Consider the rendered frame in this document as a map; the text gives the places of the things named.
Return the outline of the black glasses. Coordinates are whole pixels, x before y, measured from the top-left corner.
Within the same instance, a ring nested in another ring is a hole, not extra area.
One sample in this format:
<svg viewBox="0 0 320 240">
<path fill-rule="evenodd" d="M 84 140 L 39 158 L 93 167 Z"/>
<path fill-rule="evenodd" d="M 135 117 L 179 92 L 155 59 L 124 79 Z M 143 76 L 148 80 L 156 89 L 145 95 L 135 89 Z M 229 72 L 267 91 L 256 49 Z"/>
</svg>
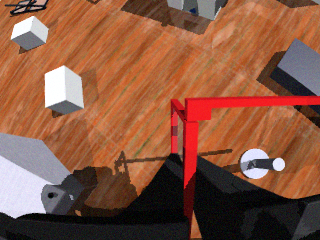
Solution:
<svg viewBox="0 0 320 240">
<path fill-rule="evenodd" d="M 32 11 L 44 11 L 44 9 L 47 9 L 45 5 L 47 5 L 49 0 L 24 0 L 19 1 L 17 4 L 5 4 L 5 7 L 16 7 L 15 9 L 12 9 L 11 12 L 12 15 L 19 15 L 19 13 L 24 12 L 32 12 Z M 27 9 L 29 7 L 29 9 Z"/>
</svg>

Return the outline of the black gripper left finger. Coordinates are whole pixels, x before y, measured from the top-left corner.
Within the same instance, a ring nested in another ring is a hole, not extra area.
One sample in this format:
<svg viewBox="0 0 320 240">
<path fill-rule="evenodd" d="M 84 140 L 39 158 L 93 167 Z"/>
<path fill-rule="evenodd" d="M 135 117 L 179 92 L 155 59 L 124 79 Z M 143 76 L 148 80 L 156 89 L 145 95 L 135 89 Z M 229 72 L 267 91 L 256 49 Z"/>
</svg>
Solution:
<svg viewBox="0 0 320 240">
<path fill-rule="evenodd" d="M 171 153 L 143 193 L 117 216 L 25 213 L 7 227 L 8 240 L 189 240 L 183 161 Z"/>
</svg>

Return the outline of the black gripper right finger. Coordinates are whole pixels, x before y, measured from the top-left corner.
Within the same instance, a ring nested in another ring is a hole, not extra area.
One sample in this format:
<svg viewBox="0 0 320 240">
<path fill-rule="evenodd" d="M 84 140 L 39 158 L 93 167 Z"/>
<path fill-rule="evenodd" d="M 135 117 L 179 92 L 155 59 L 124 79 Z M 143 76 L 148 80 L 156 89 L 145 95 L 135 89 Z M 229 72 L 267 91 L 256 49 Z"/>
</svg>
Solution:
<svg viewBox="0 0 320 240">
<path fill-rule="evenodd" d="M 196 157 L 201 240 L 309 240 L 320 235 L 320 195 L 288 199 Z"/>
</svg>

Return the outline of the red glasses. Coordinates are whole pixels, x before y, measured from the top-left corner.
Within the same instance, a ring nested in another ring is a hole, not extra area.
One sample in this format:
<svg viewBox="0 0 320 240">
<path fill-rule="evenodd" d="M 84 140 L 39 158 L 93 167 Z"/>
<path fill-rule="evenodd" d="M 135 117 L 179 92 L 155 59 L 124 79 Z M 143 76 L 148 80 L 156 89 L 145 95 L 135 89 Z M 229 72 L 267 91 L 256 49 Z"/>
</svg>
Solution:
<svg viewBox="0 0 320 240">
<path fill-rule="evenodd" d="M 171 99 L 171 153 L 179 153 L 183 161 L 184 215 L 192 232 L 192 209 L 195 205 L 195 177 L 199 121 L 211 120 L 211 108 L 272 107 L 272 105 L 320 104 L 320 96 L 244 96 L 244 97 L 185 97 L 185 107 Z"/>
</svg>

